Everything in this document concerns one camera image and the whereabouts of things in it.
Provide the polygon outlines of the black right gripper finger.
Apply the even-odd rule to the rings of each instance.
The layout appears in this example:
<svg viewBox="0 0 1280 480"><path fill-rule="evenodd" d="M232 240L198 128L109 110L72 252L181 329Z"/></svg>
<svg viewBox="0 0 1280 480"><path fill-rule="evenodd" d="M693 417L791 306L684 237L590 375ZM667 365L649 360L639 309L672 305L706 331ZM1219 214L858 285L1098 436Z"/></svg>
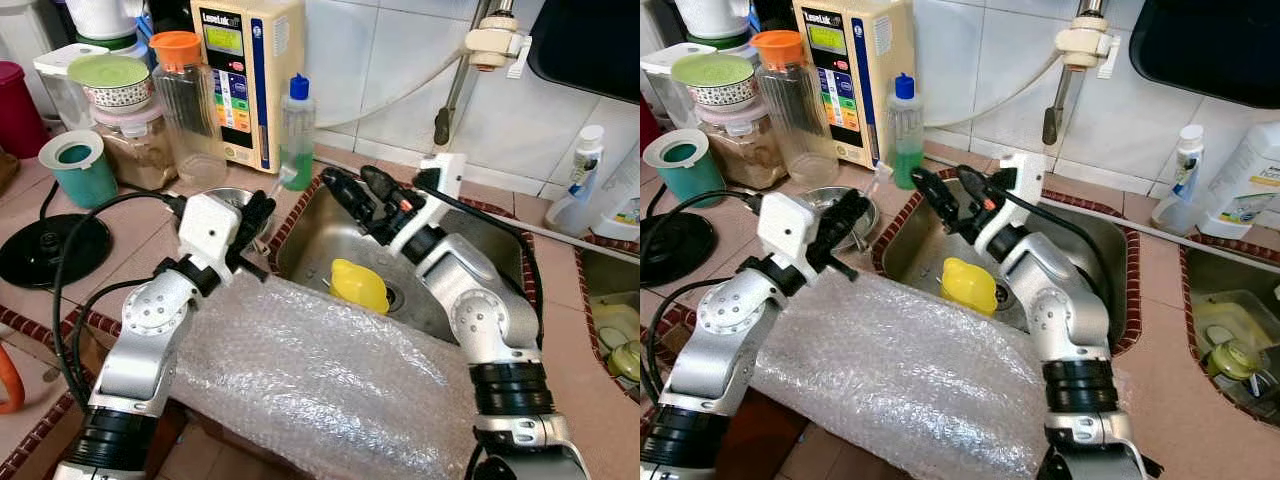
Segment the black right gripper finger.
<svg viewBox="0 0 1280 480"><path fill-rule="evenodd" d="M360 175L370 192L383 202L387 216L413 211L413 192L403 188L390 174L376 166L365 165L360 168Z"/></svg>
<svg viewBox="0 0 1280 480"><path fill-rule="evenodd" d="M970 195L970 212L997 212L1004 205L1004 192L977 169L956 166L963 188Z"/></svg>
<svg viewBox="0 0 1280 480"><path fill-rule="evenodd" d="M320 178L357 225L366 234L375 236L371 221L376 212L376 205L365 188L348 172L339 168L325 168Z"/></svg>
<svg viewBox="0 0 1280 480"><path fill-rule="evenodd" d="M960 218L959 204L942 178L923 166L910 170L910 178L928 205L938 215L947 233L969 230L969 220Z"/></svg>

